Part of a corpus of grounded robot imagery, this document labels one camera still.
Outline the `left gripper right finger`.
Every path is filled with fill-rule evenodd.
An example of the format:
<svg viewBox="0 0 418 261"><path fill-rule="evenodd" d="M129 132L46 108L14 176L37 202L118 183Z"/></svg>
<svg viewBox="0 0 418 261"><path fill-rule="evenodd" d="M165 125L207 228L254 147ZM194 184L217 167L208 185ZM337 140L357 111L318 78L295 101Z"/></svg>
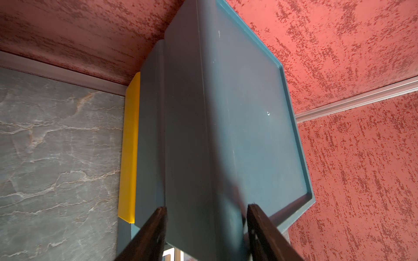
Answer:
<svg viewBox="0 0 418 261"><path fill-rule="evenodd" d="M303 261L257 204L248 206L247 225L254 261Z"/></svg>

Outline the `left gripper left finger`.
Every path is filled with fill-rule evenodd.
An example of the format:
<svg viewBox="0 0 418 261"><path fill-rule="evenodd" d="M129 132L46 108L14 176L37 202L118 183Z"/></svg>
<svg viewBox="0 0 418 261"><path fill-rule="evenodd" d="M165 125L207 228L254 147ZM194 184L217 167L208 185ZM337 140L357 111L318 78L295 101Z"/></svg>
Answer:
<svg viewBox="0 0 418 261"><path fill-rule="evenodd" d="M167 208L158 207L115 261L161 261L167 231Z"/></svg>

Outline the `pink brooch box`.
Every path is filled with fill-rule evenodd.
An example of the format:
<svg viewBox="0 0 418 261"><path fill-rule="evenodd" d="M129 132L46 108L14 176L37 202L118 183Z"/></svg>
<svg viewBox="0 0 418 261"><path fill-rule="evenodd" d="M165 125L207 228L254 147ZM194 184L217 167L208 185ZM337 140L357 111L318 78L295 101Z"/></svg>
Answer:
<svg viewBox="0 0 418 261"><path fill-rule="evenodd" d="M169 248L163 251L163 261L184 261L184 252L177 248Z"/></svg>

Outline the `teal lowest drawer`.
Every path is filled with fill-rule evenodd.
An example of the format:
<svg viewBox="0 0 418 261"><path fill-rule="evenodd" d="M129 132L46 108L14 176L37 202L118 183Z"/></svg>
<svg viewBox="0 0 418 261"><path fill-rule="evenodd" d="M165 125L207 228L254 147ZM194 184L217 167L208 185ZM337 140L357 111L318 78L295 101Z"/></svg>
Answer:
<svg viewBox="0 0 418 261"><path fill-rule="evenodd" d="M118 218L116 256L119 256L124 251L139 230L140 228L138 228L135 224L129 224L120 217Z"/></svg>

